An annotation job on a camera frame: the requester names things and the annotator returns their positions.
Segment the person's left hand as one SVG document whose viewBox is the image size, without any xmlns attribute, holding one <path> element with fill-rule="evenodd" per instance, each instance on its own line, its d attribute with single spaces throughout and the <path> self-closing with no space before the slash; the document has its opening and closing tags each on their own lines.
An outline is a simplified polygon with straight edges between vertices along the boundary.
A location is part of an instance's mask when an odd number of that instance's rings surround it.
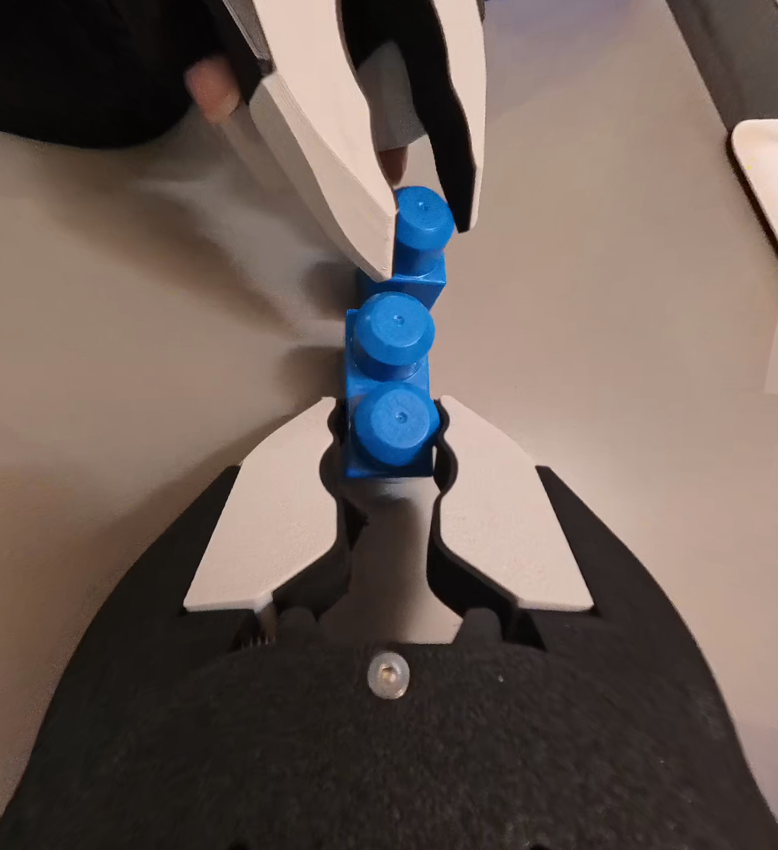
<svg viewBox="0 0 778 850">
<path fill-rule="evenodd" d="M 197 108 L 212 125 L 224 127 L 242 102 L 232 66 L 223 55 L 199 60 L 186 70 L 184 81 Z M 400 185 L 408 161 L 407 147 L 403 145 L 377 154 L 391 185 Z"/>
</svg>

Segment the blue one-stud toy block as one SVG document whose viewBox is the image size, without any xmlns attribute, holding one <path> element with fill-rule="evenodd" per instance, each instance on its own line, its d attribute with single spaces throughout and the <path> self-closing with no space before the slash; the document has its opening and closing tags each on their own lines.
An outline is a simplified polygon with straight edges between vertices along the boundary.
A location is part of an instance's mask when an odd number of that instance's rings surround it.
<svg viewBox="0 0 778 850">
<path fill-rule="evenodd" d="M 445 247 L 455 230 L 442 197 L 425 186 L 395 190 L 397 217 L 392 276 L 374 281 L 356 273 L 356 307 L 382 292 L 400 292 L 431 310 L 447 283 Z"/>
</svg>

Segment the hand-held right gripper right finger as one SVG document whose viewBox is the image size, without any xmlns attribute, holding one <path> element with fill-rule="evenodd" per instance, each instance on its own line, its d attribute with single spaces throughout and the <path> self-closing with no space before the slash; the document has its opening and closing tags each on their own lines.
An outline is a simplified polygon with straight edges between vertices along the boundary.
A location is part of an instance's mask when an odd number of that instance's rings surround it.
<svg viewBox="0 0 778 850">
<path fill-rule="evenodd" d="M 450 395 L 437 401 L 426 574 L 458 615 L 587 613 L 593 600 L 540 473 L 511 437 Z"/>
</svg>

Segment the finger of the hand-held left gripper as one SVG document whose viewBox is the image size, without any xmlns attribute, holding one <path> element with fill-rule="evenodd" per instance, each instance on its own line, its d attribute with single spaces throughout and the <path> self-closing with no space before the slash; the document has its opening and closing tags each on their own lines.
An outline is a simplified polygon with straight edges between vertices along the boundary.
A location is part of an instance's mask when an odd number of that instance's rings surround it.
<svg viewBox="0 0 778 850">
<path fill-rule="evenodd" d="M 395 196 L 374 147 L 339 5 L 253 6 L 273 63 L 249 102 L 257 129 L 333 244 L 371 278 L 386 280 L 393 271 Z"/>
<path fill-rule="evenodd" d="M 483 2 L 430 3 L 437 27 L 436 104 L 428 134 L 459 233 L 477 221 L 485 161 L 488 71 Z"/>
</svg>

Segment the blue two-stud toy block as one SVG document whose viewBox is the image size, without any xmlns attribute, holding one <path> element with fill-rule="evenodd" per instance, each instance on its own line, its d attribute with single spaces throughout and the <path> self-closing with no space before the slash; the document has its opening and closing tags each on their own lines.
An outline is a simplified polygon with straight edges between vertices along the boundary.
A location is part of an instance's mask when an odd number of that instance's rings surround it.
<svg viewBox="0 0 778 850">
<path fill-rule="evenodd" d="M 380 292 L 348 310 L 344 337 L 344 475 L 430 477 L 440 414 L 430 396 L 435 323 L 414 297 Z"/>
</svg>

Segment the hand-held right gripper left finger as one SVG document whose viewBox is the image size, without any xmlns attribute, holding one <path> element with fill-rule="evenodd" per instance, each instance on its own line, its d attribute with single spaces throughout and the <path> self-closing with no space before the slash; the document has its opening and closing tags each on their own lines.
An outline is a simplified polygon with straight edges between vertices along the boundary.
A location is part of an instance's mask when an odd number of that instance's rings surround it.
<svg viewBox="0 0 778 850">
<path fill-rule="evenodd" d="M 273 628 L 289 610 L 316 621 L 350 590 L 368 518 L 341 487 L 344 405 L 323 397 L 241 462 L 183 600 L 188 613 L 251 611 Z"/>
</svg>

